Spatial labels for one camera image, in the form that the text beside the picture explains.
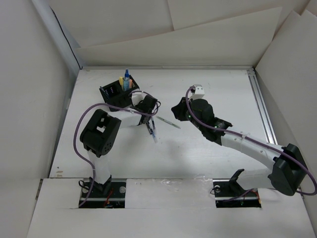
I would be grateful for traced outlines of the dark blue clip pen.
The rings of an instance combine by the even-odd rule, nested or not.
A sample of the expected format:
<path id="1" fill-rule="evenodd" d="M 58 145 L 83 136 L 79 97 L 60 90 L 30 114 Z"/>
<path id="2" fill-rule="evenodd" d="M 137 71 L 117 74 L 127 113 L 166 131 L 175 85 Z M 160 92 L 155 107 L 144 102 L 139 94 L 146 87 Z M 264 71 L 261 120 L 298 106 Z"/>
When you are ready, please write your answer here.
<path id="1" fill-rule="evenodd" d="M 148 129 L 148 131 L 149 131 L 149 134 L 152 135 L 152 134 L 153 134 L 153 130 L 152 130 L 151 126 L 150 126 L 150 123 L 147 122 L 147 123 L 146 123 L 146 126 L 147 126 L 147 129 Z"/>

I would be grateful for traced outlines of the clear blue spray bottle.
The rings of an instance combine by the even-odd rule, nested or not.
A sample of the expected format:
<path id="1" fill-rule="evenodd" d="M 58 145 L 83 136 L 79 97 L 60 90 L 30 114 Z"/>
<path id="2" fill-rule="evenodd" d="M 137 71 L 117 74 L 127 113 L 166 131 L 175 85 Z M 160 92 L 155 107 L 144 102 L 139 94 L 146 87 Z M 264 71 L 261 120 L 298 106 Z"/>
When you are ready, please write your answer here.
<path id="1" fill-rule="evenodd" d="M 125 70 L 125 74 L 124 74 L 124 78 L 123 78 L 123 90 L 127 91 L 125 88 L 125 82 L 128 81 L 130 79 L 130 75 L 129 75 L 129 69 Z"/>

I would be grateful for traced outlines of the yellow highlighter marker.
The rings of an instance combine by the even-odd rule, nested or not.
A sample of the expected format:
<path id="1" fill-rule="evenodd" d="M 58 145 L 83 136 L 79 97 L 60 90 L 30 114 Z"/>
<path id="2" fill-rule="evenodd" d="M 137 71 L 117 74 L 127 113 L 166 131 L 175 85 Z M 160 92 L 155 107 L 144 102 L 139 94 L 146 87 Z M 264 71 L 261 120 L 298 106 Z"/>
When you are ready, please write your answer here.
<path id="1" fill-rule="evenodd" d="M 120 77 L 120 78 L 119 78 L 119 84 L 120 84 L 120 86 L 123 88 L 123 77 Z"/>

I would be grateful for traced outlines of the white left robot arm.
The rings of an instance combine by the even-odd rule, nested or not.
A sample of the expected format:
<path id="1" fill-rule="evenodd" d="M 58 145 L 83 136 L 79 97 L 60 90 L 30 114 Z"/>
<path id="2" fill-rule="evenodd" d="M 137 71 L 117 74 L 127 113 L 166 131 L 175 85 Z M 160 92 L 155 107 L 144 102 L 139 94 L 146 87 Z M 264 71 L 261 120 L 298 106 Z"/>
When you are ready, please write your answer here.
<path id="1" fill-rule="evenodd" d="M 90 164 L 93 172 L 89 182 L 86 183 L 86 189 L 98 196 L 108 195 L 111 189 L 111 173 L 108 167 L 110 159 L 107 154 L 113 148 L 120 129 L 146 125 L 149 134 L 156 140 L 154 115 L 157 114 L 161 103 L 149 94 L 143 96 L 143 93 L 140 91 L 137 96 L 133 96 L 131 105 L 126 108 L 106 103 L 93 105 L 84 112 L 76 126 L 75 131 L 78 132 L 83 118 L 94 107 L 105 105 L 117 110 L 116 112 L 95 110 L 79 136 L 80 142 L 89 155 L 88 159 L 84 157 L 82 159 Z"/>

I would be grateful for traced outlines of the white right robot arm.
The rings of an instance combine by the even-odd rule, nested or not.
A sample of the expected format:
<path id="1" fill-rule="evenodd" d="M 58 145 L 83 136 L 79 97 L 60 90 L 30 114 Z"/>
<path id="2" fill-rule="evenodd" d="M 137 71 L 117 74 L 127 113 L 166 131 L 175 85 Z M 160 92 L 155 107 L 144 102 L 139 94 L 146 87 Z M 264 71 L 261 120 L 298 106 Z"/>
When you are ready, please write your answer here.
<path id="1" fill-rule="evenodd" d="M 305 177 L 309 177 L 313 184 L 317 183 L 297 146 L 261 142 L 235 130 L 232 123 L 214 115 L 212 106 L 205 99 L 183 97 L 171 111 L 177 120 L 194 125 L 208 141 L 241 152 L 264 165 L 263 169 L 253 171 L 239 168 L 232 177 L 219 179 L 221 187 L 231 193 L 231 199 L 258 188 L 275 189 L 293 196 Z"/>

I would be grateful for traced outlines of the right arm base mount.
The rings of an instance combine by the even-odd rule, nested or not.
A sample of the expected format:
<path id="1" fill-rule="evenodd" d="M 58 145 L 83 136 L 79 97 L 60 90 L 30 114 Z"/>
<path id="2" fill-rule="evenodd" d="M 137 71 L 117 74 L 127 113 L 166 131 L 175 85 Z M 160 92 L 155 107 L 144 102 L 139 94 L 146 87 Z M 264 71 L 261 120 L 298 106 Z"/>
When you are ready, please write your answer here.
<path id="1" fill-rule="evenodd" d="M 261 208 L 257 191 L 244 190 L 237 182 L 244 169 L 237 170 L 231 178 L 216 178 L 210 194 L 215 198 L 216 208 Z"/>

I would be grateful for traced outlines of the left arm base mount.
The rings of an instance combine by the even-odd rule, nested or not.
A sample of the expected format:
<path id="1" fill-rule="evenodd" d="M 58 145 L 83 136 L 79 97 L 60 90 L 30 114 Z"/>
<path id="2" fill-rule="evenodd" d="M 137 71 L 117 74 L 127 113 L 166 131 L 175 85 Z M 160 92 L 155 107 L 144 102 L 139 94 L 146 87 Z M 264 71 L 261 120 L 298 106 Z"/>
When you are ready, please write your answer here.
<path id="1" fill-rule="evenodd" d="M 94 182 L 92 191 L 88 194 L 91 182 L 92 178 L 78 182 L 81 187 L 79 208 L 125 208 L 127 180 L 110 177 L 104 184 Z"/>

